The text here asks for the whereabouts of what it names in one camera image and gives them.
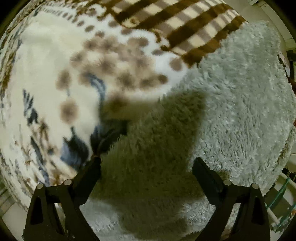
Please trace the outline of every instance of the blue pattern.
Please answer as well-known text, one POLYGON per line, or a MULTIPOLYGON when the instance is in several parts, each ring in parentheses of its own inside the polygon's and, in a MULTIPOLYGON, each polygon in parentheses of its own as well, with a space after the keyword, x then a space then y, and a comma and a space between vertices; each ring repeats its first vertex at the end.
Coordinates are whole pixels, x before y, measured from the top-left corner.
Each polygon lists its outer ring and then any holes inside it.
POLYGON ((106 86, 104 81, 97 76, 87 73, 87 78, 92 87, 99 94, 100 100, 100 119, 101 123, 95 126, 93 133, 90 136, 91 148, 94 154, 107 152, 110 146, 118 140, 120 135, 126 135, 127 121, 124 120, 104 120, 102 106, 105 99, 106 86))
POLYGON ((30 98, 30 94, 26 92, 26 90, 23 90, 23 102, 24 102, 24 116, 27 117, 27 124, 32 125, 33 122, 38 124, 38 114, 33 106, 33 100, 34 98, 30 98))
MULTIPOLYGON (((37 111, 33 108, 34 97, 30 97, 30 94, 23 90, 23 103, 24 103, 24 117, 27 118, 28 126, 32 125, 33 122, 38 124, 38 114, 37 111)), ((41 151, 34 138, 31 136, 30 140, 31 146, 33 147, 36 154, 36 161, 38 164, 38 170, 41 172, 44 178, 45 186, 49 186, 49 175, 46 168, 44 167, 45 161, 42 157, 41 151)))
POLYGON ((1 149, 0 149, 0 165, 4 168, 8 176, 12 175, 9 165, 6 163, 5 158, 2 155, 1 149))
POLYGON ((72 137, 69 141, 64 138, 60 159, 78 171, 86 164, 89 156, 89 149, 76 135, 74 127, 71 127, 71 132, 72 137))
POLYGON ((41 6, 39 6, 39 7, 37 7, 37 8, 35 9, 35 11, 34 11, 34 13, 33 13, 33 17, 37 16, 37 14, 39 13, 40 9, 41 9, 41 6))
POLYGON ((19 47, 22 45, 22 40, 18 39, 17 40, 17 49, 19 49, 19 47))
POLYGON ((15 32, 15 35, 13 36, 13 39, 16 39, 19 36, 19 32, 21 30, 22 26, 20 26, 17 31, 15 32))
POLYGON ((16 175, 21 175, 21 172, 20 172, 20 166, 17 162, 17 160, 15 159, 15 174, 16 175))

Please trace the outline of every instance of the metal screw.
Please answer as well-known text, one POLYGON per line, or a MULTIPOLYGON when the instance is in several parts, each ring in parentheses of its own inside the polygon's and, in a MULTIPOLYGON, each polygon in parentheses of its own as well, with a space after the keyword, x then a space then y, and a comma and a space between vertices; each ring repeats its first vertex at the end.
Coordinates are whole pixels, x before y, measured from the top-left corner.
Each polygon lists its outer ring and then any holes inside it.
POLYGON ((224 180, 223 183, 226 185, 226 186, 230 186, 232 184, 231 181, 229 180, 224 180))
POLYGON ((71 179, 67 179, 66 181, 64 181, 64 185, 69 186, 72 184, 72 180, 71 179))
POLYGON ((257 183, 253 183, 253 184, 252 184, 252 187, 253 187, 254 189, 258 189, 258 188, 259 188, 259 185, 258 185, 257 183))
POLYGON ((41 188, 43 188, 43 187, 44 187, 44 184, 43 184, 43 183, 39 183, 39 184, 37 184, 37 186, 36 186, 37 189, 41 189, 41 188))

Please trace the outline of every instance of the white pipe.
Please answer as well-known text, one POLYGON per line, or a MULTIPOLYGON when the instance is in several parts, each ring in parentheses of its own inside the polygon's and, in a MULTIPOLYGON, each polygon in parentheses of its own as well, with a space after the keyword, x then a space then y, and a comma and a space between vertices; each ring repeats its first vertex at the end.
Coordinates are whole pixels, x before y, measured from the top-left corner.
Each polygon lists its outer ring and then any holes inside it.
POLYGON ((272 218, 272 220, 276 223, 276 225, 279 224, 279 220, 276 217, 276 215, 271 211, 270 208, 267 209, 267 213, 269 214, 269 216, 272 218))
MULTIPOLYGON (((284 173, 280 173, 280 176, 284 178, 285 180, 288 178, 284 173)), ((289 180, 289 183, 296 189, 296 183, 294 183, 291 179, 289 180)))

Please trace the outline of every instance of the carpet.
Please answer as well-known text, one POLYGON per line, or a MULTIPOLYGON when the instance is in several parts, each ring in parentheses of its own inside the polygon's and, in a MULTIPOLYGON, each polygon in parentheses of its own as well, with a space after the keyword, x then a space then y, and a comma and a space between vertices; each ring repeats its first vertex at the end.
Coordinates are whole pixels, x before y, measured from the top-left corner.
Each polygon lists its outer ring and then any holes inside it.
POLYGON ((243 24, 102 156, 102 178, 81 206, 100 240, 195 240, 215 210, 191 173, 198 156, 223 179, 267 193, 296 137, 279 43, 266 23, 243 24))

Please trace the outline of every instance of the floor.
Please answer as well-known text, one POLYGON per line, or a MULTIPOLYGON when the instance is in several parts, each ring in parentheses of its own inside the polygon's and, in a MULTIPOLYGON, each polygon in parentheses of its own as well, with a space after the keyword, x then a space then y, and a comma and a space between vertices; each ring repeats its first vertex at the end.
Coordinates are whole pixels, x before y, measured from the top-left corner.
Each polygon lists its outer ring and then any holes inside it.
MULTIPOLYGON (((229 4, 232 8, 234 8, 239 14, 241 14, 247 21, 253 22, 257 20, 266 20, 269 21, 272 25, 273 22, 271 21, 270 17, 265 13, 265 11, 259 6, 264 4, 260 1, 259 5, 250 5, 248 0, 224 0, 227 4, 229 4)), ((285 30, 281 30, 281 39, 282 45, 281 49, 284 55, 286 55, 286 42, 285 39, 287 38, 286 34, 284 33, 285 30)), ((296 153, 296 146, 293 148, 293 153, 296 153)), ((291 156, 291 161, 288 164, 288 167, 291 168, 290 170, 296 171, 296 155, 291 156)), ((296 200, 296 194, 294 192, 288 191, 285 194, 285 198, 289 199, 289 202, 296 200)), ((22 210, 17 204, 14 204, 7 213, 3 216, 3 220, 6 223, 7 227, 10 229, 12 234, 16 237, 18 241, 23 241, 21 238, 23 229, 25 227, 26 222, 26 212, 22 210)), ((280 233, 275 233, 271 231, 271 241, 276 241, 280 236, 280 233)))

